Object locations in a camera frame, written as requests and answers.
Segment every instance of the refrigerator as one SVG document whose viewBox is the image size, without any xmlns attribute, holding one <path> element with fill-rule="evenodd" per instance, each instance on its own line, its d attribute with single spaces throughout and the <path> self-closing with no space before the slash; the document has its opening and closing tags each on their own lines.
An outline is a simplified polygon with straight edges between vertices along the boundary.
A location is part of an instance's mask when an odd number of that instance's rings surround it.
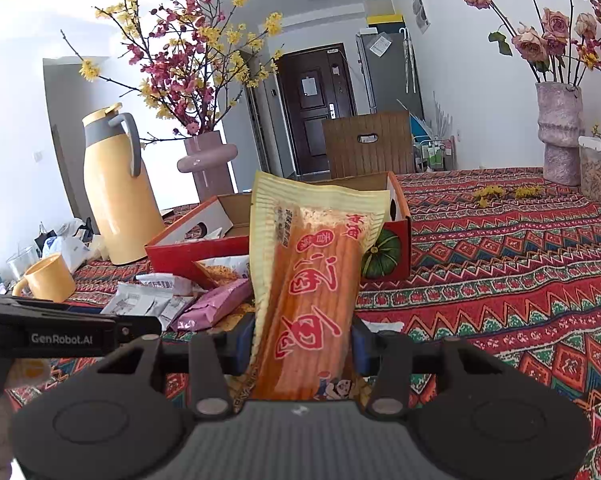
<svg viewBox="0 0 601 480">
<path fill-rule="evenodd" d="M 410 56 L 405 57 L 403 34 L 383 33 L 383 37 L 391 41 L 391 44 L 381 56 L 370 50 L 370 46 L 377 42 L 379 36 L 379 34 L 356 36 L 361 71 L 372 113 L 394 112 L 407 108 L 412 115 L 423 119 L 418 73 L 416 67 L 412 67 Z M 412 74 L 416 76 L 415 92 Z M 407 89 L 407 75 L 410 79 L 409 89 Z"/>
</svg>

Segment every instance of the white lid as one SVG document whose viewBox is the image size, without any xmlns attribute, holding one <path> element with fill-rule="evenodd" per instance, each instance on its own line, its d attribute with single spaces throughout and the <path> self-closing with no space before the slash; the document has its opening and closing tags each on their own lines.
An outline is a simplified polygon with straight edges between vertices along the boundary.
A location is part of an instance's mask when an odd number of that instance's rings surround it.
<svg viewBox="0 0 601 480">
<path fill-rule="evenodd" d="M 578 137 L 578 145 L 601 152 L 601 139 L 599 137 Z"/>
</svg>

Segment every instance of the red patterned tablecloth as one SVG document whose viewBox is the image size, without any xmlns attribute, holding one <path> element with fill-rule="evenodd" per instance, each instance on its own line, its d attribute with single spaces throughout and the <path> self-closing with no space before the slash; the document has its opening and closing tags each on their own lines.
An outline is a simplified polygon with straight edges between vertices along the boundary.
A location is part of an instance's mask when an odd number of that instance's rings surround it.
<svg viewBox="0 0 601 480">
<path fill-rule="evenodd" d="M 367 285 L 358 314 L 403 322 L 419 341 L 466 337 L 574 400 L 592 437 L 578 480 L 601 479 L 601 208 L 574 188 L 544 181 L 538 168 L 410 174 L 399 181 L 413 216 L 413 274 Z M 472 193 L 492 184 L 508 195 L 479 208 Z M 511 192 L 519 186 L 541 186 L 543 195 L 517 200 Z M 90 264 L 77 273 L 71 301 L 99 308 L 117 281 L 150 268 L 147 261 Z M 47 387 L 91 362 L 57 360 Z M 434 388 L 434 377 L 414 376 L 412 405 L 427 402 Z M 186 376 L 170 376 L 170 398 L 183 404 L 185 389 Z M 19 390 L 14 399 L 39 393 Z"/>
</svg>

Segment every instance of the thermos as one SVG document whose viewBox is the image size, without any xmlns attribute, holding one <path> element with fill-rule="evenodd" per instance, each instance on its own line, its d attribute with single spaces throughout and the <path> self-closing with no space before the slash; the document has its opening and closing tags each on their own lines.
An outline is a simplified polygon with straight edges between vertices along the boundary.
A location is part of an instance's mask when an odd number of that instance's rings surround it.
<svg viewBox="0 0 601 480">
<path fill-rule="evenodd" d="M 101 108 L 83 119 L 85 191 L 116 265 L 145 257 L 145 244 L 164 229 L 140 157 L 136 123 L 131 114 L 118 113 L 121 107 L 117 103 Z"/>
</svg>

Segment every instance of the orange snack bag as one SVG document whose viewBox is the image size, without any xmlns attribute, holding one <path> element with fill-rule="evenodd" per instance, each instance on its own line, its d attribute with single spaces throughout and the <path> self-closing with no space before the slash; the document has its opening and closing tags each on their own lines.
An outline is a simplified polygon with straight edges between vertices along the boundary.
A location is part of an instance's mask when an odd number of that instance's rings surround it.
<svg viewBox="0 0 601 480">
<path fill-rule="evenodd" d="M 340 379 L 361 261 L 383 225 L 389 195 L 279 181 L 259 174 L 253 192 L 258 373 L 252 397 L 340 398 L 349 390 Z"/>
</svg>

